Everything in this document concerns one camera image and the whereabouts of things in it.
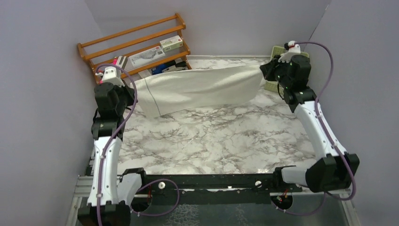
white towel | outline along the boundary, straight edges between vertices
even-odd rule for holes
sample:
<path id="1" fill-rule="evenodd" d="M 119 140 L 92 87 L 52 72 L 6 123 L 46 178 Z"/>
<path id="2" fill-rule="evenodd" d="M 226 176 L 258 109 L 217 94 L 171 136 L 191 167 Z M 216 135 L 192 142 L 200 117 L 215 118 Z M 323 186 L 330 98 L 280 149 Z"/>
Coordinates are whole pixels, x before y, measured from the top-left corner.
<path id="1" fill-rule="evenodd" d="M 259 65 L 162 73 L 136 82 L 147 117 L 184 109 L 239 104 L 253 99 L 263 78 Z"/>

white wall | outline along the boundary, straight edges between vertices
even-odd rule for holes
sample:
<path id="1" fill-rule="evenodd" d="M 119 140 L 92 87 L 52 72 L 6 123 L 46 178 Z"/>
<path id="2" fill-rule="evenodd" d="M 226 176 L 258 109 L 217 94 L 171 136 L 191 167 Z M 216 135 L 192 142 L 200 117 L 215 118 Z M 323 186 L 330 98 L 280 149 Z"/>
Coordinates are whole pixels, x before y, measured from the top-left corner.
<path id="1" fill-rule="evenodd" d="M 397 225 L 399 196 L 399 1 L 333 0 L 312 41 L 327 45 L 335 70 L 321 98 L 331 128 L 360 166 L 354 203 L 364 226 Z M 325 82 L 329 59 L 310 53 L 311 87 Z"/>
<path id="2" fill-rule="evenodd" d="M 100 37 L 83 0 L 1 1 L 1 225 L 65 225 L 96 107 L 76 44 Z"/>
<path id="3" fill-rule="evenodd" d="M 183 35 L 194 55 L 269 55 L 274 45 L 287 40 L 308 40 L 330 1 L 85 0 L 104 35 L 180 13 L 187 25 Z M 135 32 L 110 44 L 120 44 L 162 28 L 165 27 L 158 25 Z"/>

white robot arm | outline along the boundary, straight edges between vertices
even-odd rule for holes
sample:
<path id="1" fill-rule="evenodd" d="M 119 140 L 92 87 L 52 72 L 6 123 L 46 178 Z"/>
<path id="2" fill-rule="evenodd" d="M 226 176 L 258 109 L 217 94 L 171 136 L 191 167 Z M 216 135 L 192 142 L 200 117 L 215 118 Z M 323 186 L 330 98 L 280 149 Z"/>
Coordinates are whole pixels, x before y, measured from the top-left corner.
<path id="1" fill-rule="evenodd" d="M 93 187 L 90 190 L 90 196 L 88 198 L 88 203 L 90 203 L 91 206 L 97 206 L 98 180 L 100 179 L 98 173 L 100 170 L 100 153 L 103 151 L 109 139 L 110 136 L 99 137 L 98 140 L 94 141 L 96 155 L 94 161 Z M 124 175 L 123 180 L 117 186 L 117 166 L 121 145 L 122 140 L 116 137 L 111 141 L 107 150 L 102 168 L 103 172 L 101 174 L 102 182 L 100 183 L 102 192 L 100 205 L 102 206 L 105 204 L 118 204 L 122 201 L 126 204 L 130 204 L 137 190 L 142 186 L 141 175 L 137 173 Z"/>
<path id="2" fill-rule="evenodd" d="M 313 192 L 348 188 L 351 177 L 343 161 L 354 174 L 359 159 L 356 154 L 348 154 L 338 142 L 316 102 L 316 94 L 307 86 L 311 71 L 309 58 L 300 55 L 300 47 L 294 41 L 286 43 L 285 49 L 286 53 L 274 56 L 260 69 L 267 81 L 277 81 L 284 88 L 284 100 L 305 128 L 317 162 L 309 167 L 276 168 L 275 174 L 280 183 L 302 185 Z"/>

marble pattern floor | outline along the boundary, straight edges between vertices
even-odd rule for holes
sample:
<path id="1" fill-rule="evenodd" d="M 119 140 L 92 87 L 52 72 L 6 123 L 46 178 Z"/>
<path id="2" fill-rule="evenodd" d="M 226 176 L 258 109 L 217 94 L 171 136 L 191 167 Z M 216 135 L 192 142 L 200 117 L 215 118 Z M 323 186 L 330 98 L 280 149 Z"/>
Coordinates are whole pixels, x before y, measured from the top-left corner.
<path id="1" fill-rule="evenodd" d="M 190 60 L 193 69 L 264 63 L 261 59 Z M 201 107 L 155 119 L 140 105 L 126 123 L 118 173 L 144 167 L 148 174 L 266 173 L 315 163 L 312 145 L 278 94 L 260 86 L 240 105 Z"/>

white box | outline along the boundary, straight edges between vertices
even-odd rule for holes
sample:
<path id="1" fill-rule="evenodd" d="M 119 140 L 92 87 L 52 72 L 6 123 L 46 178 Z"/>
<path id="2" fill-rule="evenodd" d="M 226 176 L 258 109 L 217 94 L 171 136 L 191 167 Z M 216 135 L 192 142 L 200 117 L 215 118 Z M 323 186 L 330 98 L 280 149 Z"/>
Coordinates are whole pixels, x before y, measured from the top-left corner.
<path id="1" fill-rule="evenodd" d="M 133 70 L 132 62 L 130 62 L 129 58 L 126 56 L 118 57 L 116 65 L 125 69 L 127 72 Z"/>
<path id="2" fill-rule="evenodd" d="M 154 47 L 143 51 L 141 53 L 137 53 L 129 56 L 130 62 L 132 63 L 133 68 L 138 68 L 149 63 L 152 63 L 158 60 L 161 57 L 165 56 L 165 52 L 159 47 Z"/>
<path id="3" fill-rule="evenodd" d="M 184 71 L 184 70 L 187 70 L 187 67 L 176 67 L 175 65 L 173 65 L 173 66 L 170 66 L 170 67 L 162 70 L 162 73 L 165 73 L 165 72 L 178 72 L 178 71 Z"/>
<path id="4" fill-rule="evenodd" d="M 183 40 L 180 36 L 176 35 L 172 38 L 168 38 L 160 41 L 161 47 L 164 52 L 179 48 L 183 46 Z"/>
<path id="5" fill-rule="evenodd" d="M 147 78 L 148 76 L 151 76 L 151 72 L 150 70 L 144 70 L 138 73 L 138 75 L 143 79 L 143 78 Z"/>

